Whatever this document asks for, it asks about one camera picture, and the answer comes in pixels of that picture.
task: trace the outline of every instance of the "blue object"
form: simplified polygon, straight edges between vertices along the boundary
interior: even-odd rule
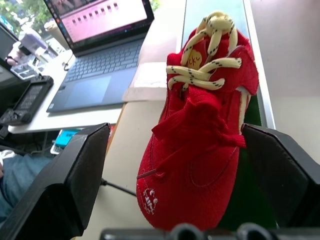
[[[62,130],[62,133],[55,140],[55,145],[64,149],[70,139],[79,131],[80,129]]]

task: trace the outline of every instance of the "white wall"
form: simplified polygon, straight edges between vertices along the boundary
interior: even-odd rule
[[[320,1],[251,0],[276,129],[320,164]]]

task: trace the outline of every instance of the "white embroidered logo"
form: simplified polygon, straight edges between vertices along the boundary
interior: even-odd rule
[[[155,191],[152,188],[147,188],[143,192],[143,207],[148,214],[155,214],[156,204],[158,199],[155,197]]]

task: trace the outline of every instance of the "touchpad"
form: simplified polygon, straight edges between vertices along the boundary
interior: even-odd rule
[[[65,107],[72,108],[102,103],[110,79],[111,76],[102,76],[76,83],[65,103]]]

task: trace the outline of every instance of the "red knit upper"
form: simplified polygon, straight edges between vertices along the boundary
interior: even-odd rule
[[[208,57],[209,42],[205,37],[193,46],[202,56],[200,67]],[[228,45],[226,34],[214,58],[226,57]],[[183,49],[169,54],[167,65],[180,66]],[[190,84],[181,92],[183,83],[175,83],[167,90],[162,115],[140,164],[136,189],[143,215],[156,228],[171,230],[180,223],[201,230],[213,228],[228,206],[239,147],[245,147],[239,135],[241,92],[236,89],[243,87],[255,95],[258,88],[253,53],[240,33],[238,47],[228,57],[241,58],[242,65],[212,72],[211,82],[225,79],[222,88],[209,91]],[[167,81],[174,76],[168,74]]]

